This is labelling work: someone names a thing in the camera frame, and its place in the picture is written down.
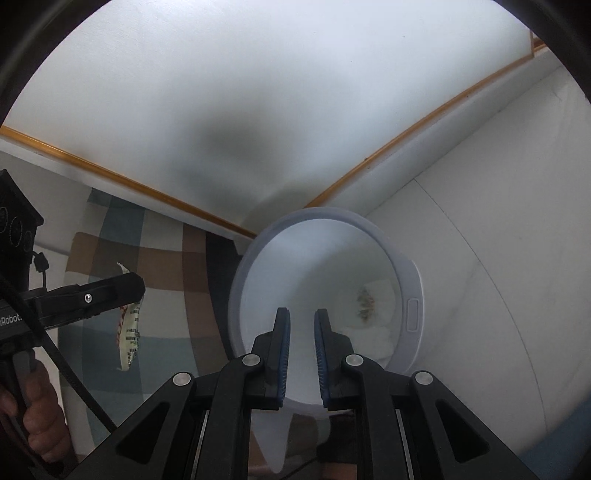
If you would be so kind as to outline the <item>person's left hand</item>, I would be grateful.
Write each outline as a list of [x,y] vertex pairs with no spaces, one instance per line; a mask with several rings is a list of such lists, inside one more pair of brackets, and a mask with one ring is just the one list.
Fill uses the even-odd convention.
[[71,437],[62,408],[44,365],[36,360],[25,381],[30,405],[23,414],[27,444],[46,463],[65,459],[71,452]]

